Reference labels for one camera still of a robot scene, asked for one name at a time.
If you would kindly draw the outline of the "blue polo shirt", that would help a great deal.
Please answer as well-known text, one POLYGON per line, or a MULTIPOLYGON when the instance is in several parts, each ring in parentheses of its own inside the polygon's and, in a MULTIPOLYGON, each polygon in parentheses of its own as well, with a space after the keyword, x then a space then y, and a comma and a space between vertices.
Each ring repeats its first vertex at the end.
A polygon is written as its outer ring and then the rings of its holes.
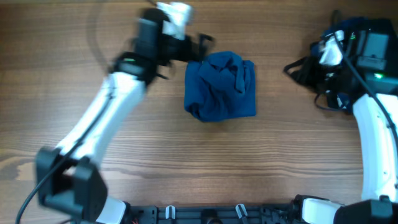
POLYGON ((230 51, 189 62, 184 109, 202 122, 255 116, 255 64, 230 51))

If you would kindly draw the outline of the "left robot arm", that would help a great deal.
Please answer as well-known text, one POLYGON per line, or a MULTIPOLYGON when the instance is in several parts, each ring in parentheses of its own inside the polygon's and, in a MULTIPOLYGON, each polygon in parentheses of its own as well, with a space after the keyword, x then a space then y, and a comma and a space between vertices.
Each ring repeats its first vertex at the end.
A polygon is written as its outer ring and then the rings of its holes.
POLYGON ((109 196, 99 169, 120 124, 159 76, 157 69, 173 60, 205 57, 210 37, 202 34, 193 42, 185 33, 192 14, 192 7, 182 2, 159 2, 142 11, 132 49, 116 57, 82 118, 55 148, 38 152, 33 193, 42 206, 77 223, 131 221, 129 204, 109 196))

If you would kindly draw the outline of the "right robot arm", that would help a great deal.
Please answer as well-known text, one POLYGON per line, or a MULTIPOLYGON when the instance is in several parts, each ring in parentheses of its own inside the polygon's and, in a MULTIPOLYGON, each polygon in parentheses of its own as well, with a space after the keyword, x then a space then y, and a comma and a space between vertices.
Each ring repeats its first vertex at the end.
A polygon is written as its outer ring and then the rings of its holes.
POLYGON ((397 35, 382 21, 336 27, 317 54, 284 67, 295 82, 334 99, 357 122, 363 160, 361 200, 342 205, 299 195, 290 220, 301 223, 397 222, 397 35))

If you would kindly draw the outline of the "navy blue folded garment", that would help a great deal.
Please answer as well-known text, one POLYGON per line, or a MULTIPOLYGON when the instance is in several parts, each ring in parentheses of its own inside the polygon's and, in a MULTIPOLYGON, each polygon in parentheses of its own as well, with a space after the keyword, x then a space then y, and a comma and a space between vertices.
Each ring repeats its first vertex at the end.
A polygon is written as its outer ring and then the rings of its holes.
POLYGON ((326 94, 328 107, 351 112, 354 102, 366 93, 344 56, 372 91, 397 94, 397 33, 390 19, 334 19, 311 48, 312 53, 316 50, 320 76, 315 86, 326 94))

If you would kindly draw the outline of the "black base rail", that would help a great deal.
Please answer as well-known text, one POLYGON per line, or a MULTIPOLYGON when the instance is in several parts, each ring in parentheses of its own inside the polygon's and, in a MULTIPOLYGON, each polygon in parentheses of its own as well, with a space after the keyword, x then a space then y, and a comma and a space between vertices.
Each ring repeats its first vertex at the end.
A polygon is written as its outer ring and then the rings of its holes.
POLYGON ((134 206, 125 223, 129 224, 272 224, 303 223, 288 204, 217 207, 134 206))

